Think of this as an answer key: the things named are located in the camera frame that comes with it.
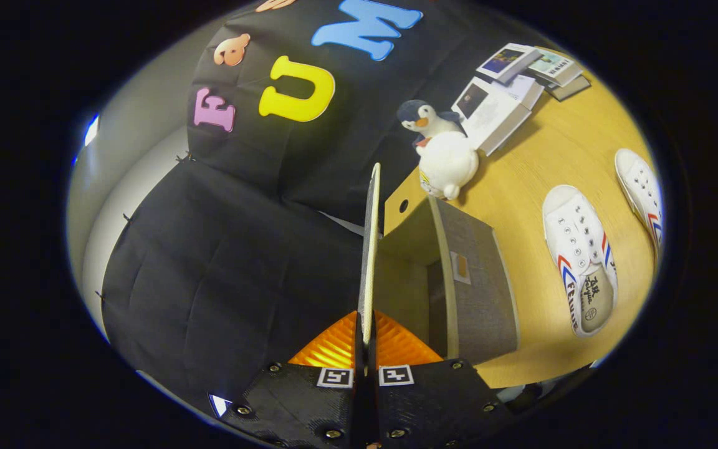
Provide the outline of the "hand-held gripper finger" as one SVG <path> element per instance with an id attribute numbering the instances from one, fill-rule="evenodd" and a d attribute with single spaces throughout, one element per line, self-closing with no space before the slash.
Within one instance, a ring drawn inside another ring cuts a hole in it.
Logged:
<path id="1" fill-rule="evenodd" d="M 219 402 L 219 420 L 280 448 L 350 448 L 357 378 L 365 372 L 361 313 L 322 331 L 291 360 L 272 360 L 236 398 Z"/>
<path id="2" fill-rule="evenodd" d="M 375 312 L 368 343 L 382 448 L 468 448 L 515 415 L 463 358 L 441 360 L 412 332 Z"/>

